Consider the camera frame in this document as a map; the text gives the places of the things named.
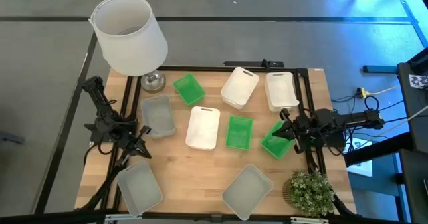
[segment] white cable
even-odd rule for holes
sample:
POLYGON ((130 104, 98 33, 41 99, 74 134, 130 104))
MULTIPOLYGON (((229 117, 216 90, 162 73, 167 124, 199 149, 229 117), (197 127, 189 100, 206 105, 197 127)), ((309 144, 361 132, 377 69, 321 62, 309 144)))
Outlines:
POLYGON ((406 122, 410 121, 410 120, 411 120, 411 119, 413 119, 414 117, 418 116, 420 113, 424 112, 426 109, 428 109, 428 106, 425 106, 424 108, 422 108, 422 110, 420 110, 420 111, 416 112, 416 114, 414 114, 414 115, 412 115, 412 116, 408 117, 408 119, 406 119, 406 120, 402 121, 400 124, 398 124, 398 125, 396 125, 396 126, 394 126, 394 127, 392 127, 392 128, 389 128, 388 130, 386 130, 386 131, 384 131, 384 132, 382 132, 382 133, 380 133, 380 134, 376 135, 375 137, 371 138, 370 140, 366 141, 364 144, 362 144, 362 146, 363 146, 363 145, 365 145, 365 144, 367 144, 369 141, 372 141, 372 140, 374 140, 375 138, 380 137, 380 136, 381 136, 381 135, 383 135, 384 133, 389 132, 389 131, 391 131, 391 130, 395 129, 396 127, 398 127, 398 126, 400 126, 400 125, 402 125, 402 124, 404 124, 404 123, 406 123, 406 122))
POLYGON ((393 86, 393 87, 391 87, 391 88, 387 88, 386 90, 382 90, 382 91, 379 91, 379 92, 376 92, 376 93, 370 93, 370 92, 367 92, 367 95, 377 95, 377 94, 382 94, 383 92, 386 92, 386 91, 389 91, 389 90, 393 90, 393 89, 395 89, 396 87, 398 87, 398 86, 400 86, 400 85, 396 85, 396 86, 393 86))

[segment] lamp base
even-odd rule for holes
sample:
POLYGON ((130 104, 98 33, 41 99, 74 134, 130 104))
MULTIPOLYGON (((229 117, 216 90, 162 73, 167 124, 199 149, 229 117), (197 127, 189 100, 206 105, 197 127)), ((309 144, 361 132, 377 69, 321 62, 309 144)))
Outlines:
POLYGON ((157 93, 165 87, 165 76, 158 70, 141 77, 141 87, 149 93, 157 93))

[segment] plastic storage bin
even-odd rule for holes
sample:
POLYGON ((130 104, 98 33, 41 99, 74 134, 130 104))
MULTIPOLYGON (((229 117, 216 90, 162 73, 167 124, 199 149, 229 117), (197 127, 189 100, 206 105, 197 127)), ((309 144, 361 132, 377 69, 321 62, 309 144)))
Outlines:
POLYGON ((149 136, 162 138, 175 133, 175 124, 168 96, 157 96, 141 102, 142 122, 152 128, 149 136))
POLYGON ((129 213, 134 217, 162 201, 161 188, 145 160, 120 171, 117 180, 129 213))
POLYGON ((205 95, 205 91, 191 74, 187 74, 177 80, 173 83, 173 86, 187 106, 202 100, 205 95))
POLYGON ((272 182, 254 165, 247 165, 223 192, 223 201, 243 221, 272 190, 272 182))
POLYGON ((272 136, 272 133, 281 128, 283 123, 284 121, 281 120, 276 123, 261 141, 263 148, 278 160, 280 160, 294 145, 294 140, 286 140, 285 138, 272 136))
POLYGON ((297 106, 299 101, 294 92, 293 75, 290 72, 266 74, 265 90, 267 104, 272 112, 297 106))
POLYGON ((242 109, 248 102, 259 79, 257 74, 236 67, 221 89, 221 99, 238 110, 242 109))
POLYGON ((240 150, 249 150, 253 135, 253 120, 230 116, 226 133, 226 146, 240 150))
POLYGON ((193 107, 187 128, 186 144, 199 150, 213 150, 217 144, 219 122, 218 109, 193 107))

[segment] lamp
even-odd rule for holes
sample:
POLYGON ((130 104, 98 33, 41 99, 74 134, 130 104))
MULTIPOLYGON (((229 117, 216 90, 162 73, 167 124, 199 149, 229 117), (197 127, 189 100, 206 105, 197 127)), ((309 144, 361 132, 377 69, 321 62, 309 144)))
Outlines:
POLYGON ((158 92, 165 77, 156 69, 168 45, 146 0, 104 0, 89 19, 104 59, 117 72, 141 76, 147 92, 158 92))

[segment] tray handle hole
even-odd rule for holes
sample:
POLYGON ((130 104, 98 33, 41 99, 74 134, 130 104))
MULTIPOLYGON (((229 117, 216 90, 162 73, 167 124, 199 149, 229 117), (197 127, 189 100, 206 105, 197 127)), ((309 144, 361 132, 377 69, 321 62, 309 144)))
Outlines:
POLYGON ((247 71, 244 71, 243 73, 244 74, 248 74, 249 76, 253 77, 253 75, 251 73, 247 72, 247 71))

